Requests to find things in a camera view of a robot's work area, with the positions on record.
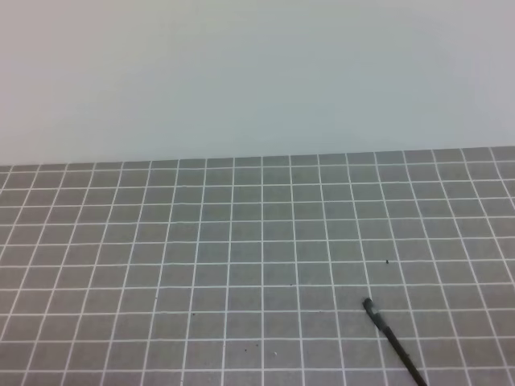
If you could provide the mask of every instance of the black pen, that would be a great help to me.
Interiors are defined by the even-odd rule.
[[[410,372],[411,376],[413,377],[415,383],[418,386],[427,386],[426,381],[422,378],[420,373],[418,372],[417,368],[413,364],[413,362],[410,359],[410,356],[408,353],[404,350],[404,348],[399,343],[397,337],[393,333],[392,329],[389,328],[389,326],[386,324],[385,320],[381,317],[381,314],[379,311],[376,310],[376,308],[373,305],[371,298],[366,298],[363,301],[363,308],[365,308],[365,311],[367,311],[368,316],[372,319],[373,324],[376,325],[377,329],[382,332],[385,337],[388,339],[389,343],[392,345],[395,352],[397,352],[397,355],[401,359],[401,361],[404,363],[406,368],[408,369],[408,372]]]

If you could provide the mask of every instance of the white wall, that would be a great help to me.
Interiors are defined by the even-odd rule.
[[[511,0],[0,2],[0,163],[515,143]]]

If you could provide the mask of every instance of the white grid line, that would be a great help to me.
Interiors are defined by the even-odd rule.
[[[293,180],[293,170],[290,166],[290,181]],[[293,232],[293,240],[297,240],[297,234],[295,231],[295,207],[293,202],[293,185],[290,184],[290,199],[291,199],[291,216],[293,218],[293,224],[292,224],[292,232]],[[300,306],[300,287],[299,287],[299,259],[297,257],[297,243],[294,242],[293,244],[293,253],[295,258],[295,292],[297,293],[297,318],[299,320],[299,345],[300,345],[300,364],[302,368],[302,382],[303,386],[306,386],[306,372],[304,371],[304,345],[303,345],[303,323],[302,318],[300,314],[301,306]]]
[[[120,183],[120,181],[122,180],[122,175],[120,174],[120,176],[118,177],[118,185]],[[92,177],[91,179],[89,180],[89,185],[91,185],[91,182],[93,181],[93,173],[92,173]],[[79,215],[77,216],[77,219],[79,219],[80,217],[80,213],[82,212],[82,209],[84,208],[84,202],[83,202],[83,205],[80,207],[80,210],[79,210]],[[109,214],[112,212],[113,210],[113,206],[111,205],[110,208],[109,208]],[[70,237],[70,241],[72,240],[73,238],[73,233],[75,232],[75,229],[76,229],[76,224],[74,226],[74,229],[73,229],[73,232],[72,232],[72,237]],[[105,234],[107,233],[107,227],[104,228],[104,231],[102,233],[102,240],[101,240],[101,244],[103,242],[103,240],[105,239]],[[63,258],[63,264],[64,262],[66,261],[66,255],[68,254],[68,250],[69,250],[69,246],[67,247],[66,249],[66,252],[64,253],[64,258]],[[77,319],[77,322],[76,322],[76,326],[75,326],[75,330],[73,331],[73,341],[72,341],[72,345],[70,346],[70,349],[69,349],[69,352],[68,352],[68,358],[66,359],[66,365],[64,367],[64,375],[61,379],[61,382],[60,382],[60,386],[63,386],[64,385],[64,382],[66,380],[66,372],[68,372],[69,370],[69,366],[70,366],[70,361],[72,360],[72,353],[73,353],[73,348],[75,347],[75,342],[77,341],[77,335],[79,334],[79,329],[80,329],[80,323],[82,321],[82,317],[84,315],[84,310],[85,310],[85,307],[86,307],[86,302],[88,301],[88,295],[89,295],[89,291],[91,288],[94,288],[93,287],[93,277],[95,275],[95,271],[97,270],[97,265],[98,265],[98,260],[100,258],[100,252],[101,252],[101,246],[99,245],[98,247],[98,250],[97,250],[97,255],[95,256],[95,262],[93,263],[93,270],[91,272],[91,276],[89,278],[89,285],[88,285],[88,288],[86,288],[86,292],[84,294],[84,299],[82,301],[82,306],[80,307],[80,314],[79,314],[79,318]]]
[[[375,154],[374,154],[374,159],[376,161],[376,172],[379,175],[379,170],[377,168],[377,156]],[[389,231],[390,231],[392,237],[394,237],[392,220],[389,217],[389,210],[388,210],[388,207],[386,205],[385,192],[383,191],[383,186],[382,185],[380,185],[380,189],[381,189],[381,196],[383,198],[383,202],[384,202],[385,209],[386,209],[386,217],[388,218]],[[399,251],[398,251],[398,248],[397,248],[397,243],[393,243],[393,249],[395,251],[395,256],[397,257],[397,260],[400,261],[401,259],[399,257]],[[413,315],[413,307],[411,306],[410,295],[408,294],[408,288],[406,286],[406,279],[404,278],[404,271],[402,269],[402,265],[401,264],[398,265],[398,268],[399,268],[399,273],[400,273],[401,279],[402,279],[402,286],[404,287],[404,293],[406,294],[406,300],[408,302],[408,309],[410,310],[410,317],[411,317],[411,322],[413,323],[413,329],[414,329],[414,333],[415,333],[415,338],[417,340],[417,348],[418,348],[418,353],[420,355],[421,365],[424,368],[426,366],[426,360],[425,360],[424,354],[422,352],[422,346],[420,344],[420,340],[418,339],[417,323],[415,322],[415,318],[414,318],[414,315]],[[427,372],[426,371],[424,371],[424,375],[425,375],[426,382],[429,384],[429,377],[427,376]]]
[[[356,202],[354,201],[354,192],[351,189],[351,198],[352,198],[352,207],[354,209],[354,216],[357,218],[357,210],[356,210]],[[370,279],[369,279],[369,271],[367,270],[367,265],[365,264],[365,251],[363,250],[363,240],[361,239],[361,230],[360,226],[356,220],[356,229],[357,229],[357,237],[360,242],[360,251],[361,251],[361,258],[363,261],[363,266],[365,267],[365,280],[366,280],[366,287],[369,292],[369,298],[372,298],[372,288],[370,285]],[[385,365],[385,358],[383,356],[383,350],[381,348],[381,335],[379,334],[379,330],[377,328],[374,328],[374,332],[376,334],[376,341],[377,341],[377,349],[379,350],[379,359],[381,361],[381,367],[382,367],[382,373],[383,373],[383,381],[385,382],[385,386],[389,386],[388,376],[386,375],[386,365]]]
[[[261,197],[264,197],[263,191],[263,157],[260,157],[259,162],[261,163]],[[265,205],[261,201],[261,218],[265,218]],[[265,386],[265,236],[263,234],[264,223],[261,222],[261,386]]]
[[[145,188],[144,188],[144,191],[143,191],[143,201],[145,201],[149,180],[150,180],[150,172],[148,171],[147,176],[146,176],[146,185],[145,185]],[[139,220],[142,217],[142,213],[143,213],[143,208],[141,207],[140,210],[139,210],[139,216],[138,216]],[[136,245],[136,239],[138,237],[138,229],[139,229],[139,224],[136,224],[136,229],[134,230],[133,242],[132,242],[132,245],[130,247],[129,263],[132,261],[132,257],[133,257],[133,254],[134,254],[134,246]],[[101,386],[105,382],[105,373],[106,373],[107,367],[109,365],[109,357],[110,357],[110,354],[111,354],[111,349],[113,347],[113,339],[114,339],[114,334],[116,332],[116,325],[117,325],[117,321],[118,321],[118,315],[120,314],[120,309],[122,308],[122,300],[123,300],[123,295],[125,293],[127,277],[128,276],[129,276],[129,269],[126,270],[125,276],[123,278],[122,291],[120,293],[120,298],[118,299],[117,313],[114,315],[113,327],[112,327],[112,330],[111,330],[111,339],[109,341],[109,346],[107,347],[107,353],[105,354],[104,372],[102,372],[101,383],[100,383]],[[158,296],[158,290],[156,290],[155,296],[156,297]]]
[[[233,185],[234,185],[234,175],[236,173],[234,173],[234,169],[233,169]],[[234,201],[234,188],[231,188],[231,202]],[[230,216],[229,216],[230,219],[233,218],[233,205],[231,204],[231,208],[230,208]],[[220,384],[224,384],[224,379],[225,379],[225,357],[226,357],[226,350],[227,350],[227,310],[229,308],[229,276],[230,276],[230,269],[231,269],[231,240],[233,239],[233,222],[230,221],[229,222],[229,250],[228,250],[228,264],[227,264],[227,272],[225,274],[226,278],[226,282],[225,282],[225,286],[227,287],[225,289],[225,312],[224,312],[224,338],[223,338],[223,346],[222,346],[222,373],[220,375]]]
[[[36,173],[36,175],[34,176],[34,179],[32,180],[32,184],[33,184],[33,185],[34,185],[34,182],[35,182],[36,178],[37,178],[37,173]],[[62,185],[63,181],[64,181],[64,175],[63,175],[63,177],[61,177],[60,185]],[[56,201],[56,199],[57,199],[57,195],[55,195],[55,196],[54,196],[54,199],[53,199],[53,201],[52,201],[52,206],[53,206],[53,203]],[[52,206],[51,206],[51,210],[50,210],[50,211],[48,211],[48,213],[47,213],[47,220],[48,220],[48,218],[50,217],[50,212],[52,211]],[[45,226],[46,226],[46,224],[45,224],[45,225],[43,226],[43,228],[41,229],[41,232],[40,232],[39,237],[38,237],[38,241],[37,241],[37,243],[36,243],[36,247],[34,248],[34,251],[32,252],[32,254],[33,254],[33,255],[35,255],[35,250],[37,249],[37,245],[39,245],[39,242],[40,242],[40,241],[42,240],[42,238],[43,238],[43,233],[44,233],[44,230],[45,230]],[[72,231],[72,234],[70,235],[69,240],[71,240],[71,239],[72,239],[72,237],[73,237],[73,231]],[[48,311],[50,310],[50,305],[51,305],[51,303],[52,303],[52,298],[53,298],[54,293],[55,293],[55,290],[56,290],[57,282],[58,282],[58,280],[59,280],[59,276],[60,276],[60,274],[61,274],[61,272],[62,272],[62,270],[63,270],[63,263],[64,263],[64,259],[63,259],[63,261],[61,262],[61,265],[60,265],[60,267],[59,267],[59,272],[58,272],[58,274],[57,274],[57,276],[56,276],[56,279],[55,279],[55,281],[54,281],[54,285],[53,285],[53,288],[51,289],[50,296],[48,297],[47,305],[45,306],[45,311],[44,311],[44,314],[43,314],[43,318],[42,318],[42,320],[41,320],[41,323],[39,324],[38,334],[37,334],[37,336],[36,336],[34,346],[32,347],[31,355],[29,356],[29,360],[28,360],[28,362],[27,362],[26,372],[25,372],[25,374],[23,375],[22,385],[24,385],[24,384],[25,384],[25,382],[27,381],[27,374],[28,374],[28,373],[27,373],[27,370],[29,370],[29,369],[31,368],[32,361],[34,360],[35,350],[36,350],[36,348],[37,348],[37,346],[38,346],[38,340],[39,340],[39,337],[41,336],[41,331],[43,330],[43,324],[45,323],[45,320],[46,320],[46,318],[47,318]],[[25,282],[25,280],[26,280],[26,279],[27,279],[27,275],[23,278],[23,282]]]
[[[179,176],[179,173],[175,173],[175,183],[177,183],[177,177],[178,176]],[[174,189],[174,192],[173,192],[172,197],[171,197],[171,202],[172,203],[174,202],[174,199],[175,199],[175,189]],[[172,213],[172,210],[170,208],[170,215],[168,217],[168,225],[167,225],[167,235],[168,235],[168,233],[170,233],[171,213]],[[150,341],[152,340],[152,332],[154,331],[154,322],[155,322],[156,309],[157,309],[157,305],[158,305],[159,290],[162,288],[161,287],[161,280],[162,280],[162,277],[163,277],[163,267],[165,266],[164,260],[165,260],[165,256],[166,255],[167,255],[167,249],[164,248],[164,246],[163,246],[163,255],[161,256],[161,264],[158,264],[158,265],[160,265],[160,267],[159,267],[159,279],[158,279],[157,289],[156,289],[156,293],[155,293],[154,307],[152,308],[152,314],[150,316],[150,328],[148,330],[148,337],[147,337],[147,340],[146,340],[145,357],[143,358],[143,374],[142,374],[140,386],[144,386],[144,384],[145,384],[145,374],[146,374],[146,366],[148,364],[148,355],[149,355],[149,350],[150,350]]]
[[[319,182],[320,182],[320,197],[323,201],[323,189],[322,189],[322,180],[321,180],[321,173],[320,173],[320,157],[317,155],[316,157],[319,169]],[[340,334],[340,314],[338,313],[338,304],[336,303],[336,290],[335,290],[335,282],[334,282],[334,275],[332,274],[332,255],[331,255],[331,248],[329,246],[329,233],[328,233],[328,223],[326,219],[325,214],[326,208],[325,205],[322,204],[322,214],[323,214],[323,228],[325,231],[325,238],[326,238],[326,249],[328,251],[328,260],[329,260],[329,276],[331,277],[331,290],[332,290],[332,301],[334,304],[334,313],[335,313],[335,321],[336,321],[336,333],[338,335],[338,350],[340,352],[340,362],[341,362],[341,373],[343,377],[344,385],[347,385],[347,376],[345,375],[345,361],[344,361],[344,351],[341,344],[341,334]]]
[[[438,167],[436,168],[436,173],[437,173],[437,175],[438,175],[438,177],[440,179],[440,183],[442,183],[442,180],[440,178],[440,171],[439,171]],[[442,183],[442,189],[443,189],[443,193],[445,195],[445,198],[448,199],[447,192],[443,188],[443,183]],[[456,218],[454,218],[454,225],[456,227],[456,230],[458,232],[459,237],[461,238],[461,230],[459,229],[458,222],[456,221]],[[461,244],[462,244],[463,249],[465,251],[465,256],[467,256],[467,262],[468,262],[469,268],[470,268],[470,270],[472,272],[472,276],[474,277],[474,281],[476,283],[476,288],[477,288],[477,291],[478,291],[478,293],[480,295],[481,303],[483,304],[484,311],[485,311],[486,316],[488,318],[488,323],[490,325],[490,328],[492,329],[493,338],[496,341],[497,350],[499,351],[499,353],[501,355],[502,363],[504,364],[504,366],[506,368],[506,373],[507,373],[509,382],[510,382],[510,384],[512,386],[515,386],[515,384],[513,383],[513,378],[512,378],[511,372],[508,370],[508,363],[507,363],[506,358],[505,358],[505,353],[503,352],[501,343],[499,342],[499,338],[496,335],[496,331],[495,331],[495,328],[494,328],[494,325],[493,325],[493,322],[492,322],[492,316],[490,315],[490,312],[488,311],[488,307],[487,307],[486,301],[484,300],[483,291],[481,289],[479,281],[477,280],[476,272],[474,271],[474,267],[472,265],[472,259],[470,258],[469,254],[468,254],[468,250],[467,250],[467,247],[466,247],[463,239],[461,240]]]
[[[206,177],[208,175],[205,172],[205,167],[207,166],[207,164],[208,164],[208,161],[206,160],[205,164],[204,164],[204,185],[202,187],[202,199],[200,201],[200,213],[202,213],[202,208],[204,207],[204,193],[205,193],[205,186],[206,186]],[[189,309],[187,312],[186,339],[190,339],[190,325],[192,323],[193,296],[195,294],[194,287],[195,287],[195,277],[196,277],[196,266],[197,266],[197,261],[199,259],[199,245],[200,245],[199,240],[200,240],[200,224],[199,224],[199,229],[197,230],[197,235],[196,235],[197,242],[196,242],[196,247],[195,247],[195,263],[193,265],[192,290],[190,291],[190,305],[189,305]],[[183,366],[182,366],[182,371],[181,371],[181,375],[180,375],[180,383],[181,384],[183,384],[183,382],[184,382],[184,373],[186,370],[186,358],[187,358],[187,341],[184,344]]]
[[[28,199],[30,193],[31,193],[31,190],[29,189],[29,191],[27,192],[27,195],[25,196],[25,199],[23,200],[22,209],[23,209],[23,206],[25,205],[25,203],[27,202],[27,199]],[[22,209],[20,209],[20,211],[18,212],[18,215],[16,216],[16,220],[14,221],[15,224],[18,223],[19,217],[22,214]],[[7,237],[7,240],[10,240],[10,238],[13,235],[13,231],[14,231],[14,226],[10,230],[9,236]],[[25,273],[23,274],[23,278],[22,278],[22,281],[21,281],[20,285],[25,282],[25,278],[27,277],[28,272],[29,272],[29,266],[31,265],[31,262],[34,260],[35,250],[36,250],[36,248],[34,248],[34,251],[32,251],[31,258],[29,259],[29,262],[28,262],[28,265],[27,265],[27,269],[25,270]],[[2,261],[2,258],[3,258],[3,255],[4,255],[5,251],[6,251],[6,247],[4,246],[2,252],[0,253],[0,261]],[[2,334],[0,335],[0,342],[4,338],[4,335],[5,335],[6,330],[7,330],[7,325],[9,323],[9,321],[10,321],[10,318],[11,318],[12,314],[14,313],[14,307],[16,306],[16,303],[18,302],[18,298],[19,298],[19,292],[14,297],[14,301],[13,301],[13,304],[11,305],[11,307],[10,307],[9,314],[7,316],[7,320],[4,323],[4,325],[3,325]]]

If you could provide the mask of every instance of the grid square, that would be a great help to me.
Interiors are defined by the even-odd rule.
[[[262,347],[255,341],[228,341],[225,346],[227,368],[261,368]]]
[[[261,338],[262,323],[258,313],[234,312],[227,315],[227,338]]]
[[[339,343],[335,340],[303,342],[304,366],[307,368],[340,368]]]
[[[300,344],[292,340],[265,341],[265,368],[300,368]]]
[[[296,279],[293,264],[265,264],[263,267],[264,285],[293,285]]]

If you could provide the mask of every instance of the gray cutting mat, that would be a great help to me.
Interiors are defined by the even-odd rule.
[[[0,166],[3,386],[514,386],[515,148]]]

